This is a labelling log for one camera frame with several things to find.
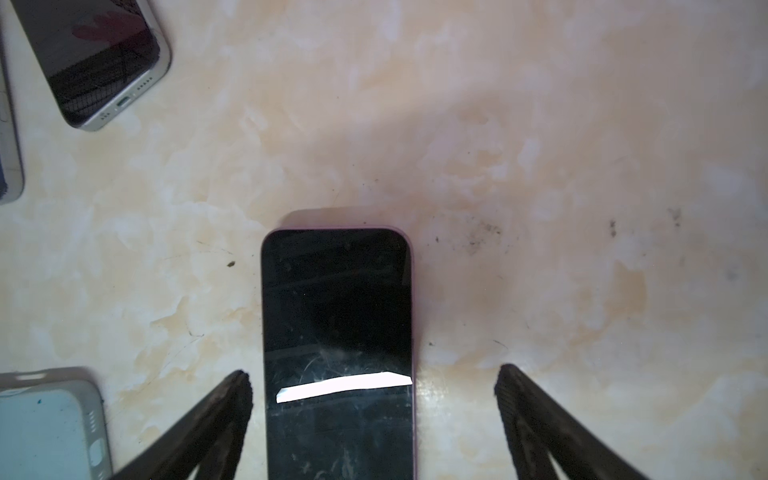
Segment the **light blue phone case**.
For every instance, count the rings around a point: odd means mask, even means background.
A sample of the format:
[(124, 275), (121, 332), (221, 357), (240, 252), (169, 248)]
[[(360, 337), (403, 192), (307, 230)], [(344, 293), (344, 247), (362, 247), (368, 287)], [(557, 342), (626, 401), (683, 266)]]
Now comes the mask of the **light blue phone case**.
[(84, 367), (1, 375), (3, 479), (109, 479), (103, 401)]

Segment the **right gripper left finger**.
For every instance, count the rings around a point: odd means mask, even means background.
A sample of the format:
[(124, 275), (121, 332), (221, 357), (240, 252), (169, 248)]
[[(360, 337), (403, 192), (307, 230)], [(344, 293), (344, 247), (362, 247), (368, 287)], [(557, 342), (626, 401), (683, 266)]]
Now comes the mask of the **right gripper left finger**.
[(253, 410), (250, 377), (236, 370), (115, 479), (232, 479)]

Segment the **black phone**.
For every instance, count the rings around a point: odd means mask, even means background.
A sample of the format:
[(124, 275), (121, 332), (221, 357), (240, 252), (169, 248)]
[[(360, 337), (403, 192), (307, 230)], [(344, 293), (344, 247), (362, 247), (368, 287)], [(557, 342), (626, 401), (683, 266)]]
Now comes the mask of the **black phone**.
[(22, 195), (25, 177), (4, 60), (1, 60), (0, 98), (1, 204), (7, 204)]
[(261, 248), (271, 479), (412, 479), (412, 259), (391, 228), (281, 229)]
[(73, 128), (103, 128), (170, 67), (170, 46), (147, 1), (11, 5), (59, 111)]

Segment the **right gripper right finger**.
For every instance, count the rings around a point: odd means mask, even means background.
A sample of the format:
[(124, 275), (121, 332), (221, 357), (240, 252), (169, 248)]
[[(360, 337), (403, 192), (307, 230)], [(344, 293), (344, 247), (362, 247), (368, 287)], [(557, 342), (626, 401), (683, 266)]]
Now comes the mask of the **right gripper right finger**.
[(529, 376), (504, 364), (494, 394), (519, 479), (643, 479)]

